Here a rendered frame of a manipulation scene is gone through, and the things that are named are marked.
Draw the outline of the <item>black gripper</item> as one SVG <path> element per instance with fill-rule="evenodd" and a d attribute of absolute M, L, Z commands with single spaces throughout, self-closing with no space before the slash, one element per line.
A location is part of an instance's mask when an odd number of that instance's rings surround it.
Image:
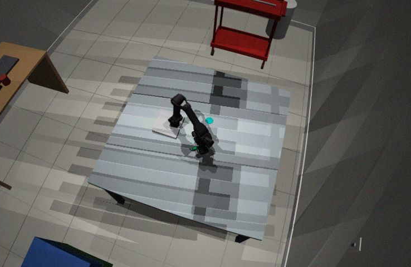
<path fill-rule="evenodd" d="M 194 131 L 192 132 L 192 136 L 194 137 L 194 141 L 197 143 L 197 145 L 199 145 L 198 150 L 200 154 L 203 155 L 203 154 L 208 153 L 209 152 L 208 148 L 205 146 L 205 144 L 203 144 L 202 141 L 197 140 L 196 134 Z"/>

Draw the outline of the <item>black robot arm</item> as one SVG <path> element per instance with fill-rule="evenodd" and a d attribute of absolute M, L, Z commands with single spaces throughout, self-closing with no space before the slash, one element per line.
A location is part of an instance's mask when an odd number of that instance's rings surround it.
<path fill-rule="evenodd" d="M 183 101 L 185 101 L 186 104 L 182 106 L 181 104 Z M 187 102 L 186 97 L 181 94 L 177 94 L 171 99 L 171 103 L 173 104 L 173 115 L 168 118 L 168 121 L 170 122 L 169 126 L 178 128 L 179 122 L 183 119 L 182 115 L 180 114 L 180 109 L 182 109 L 193 124 L 193 129 L 196 134 L 197 140 L 202 141 L 208 148 L 210 148 L 214 144 L 212 136 L 209 133 L 207 127 L 198 120 L 197 116 L 191 108 L 191 105 Z"/>

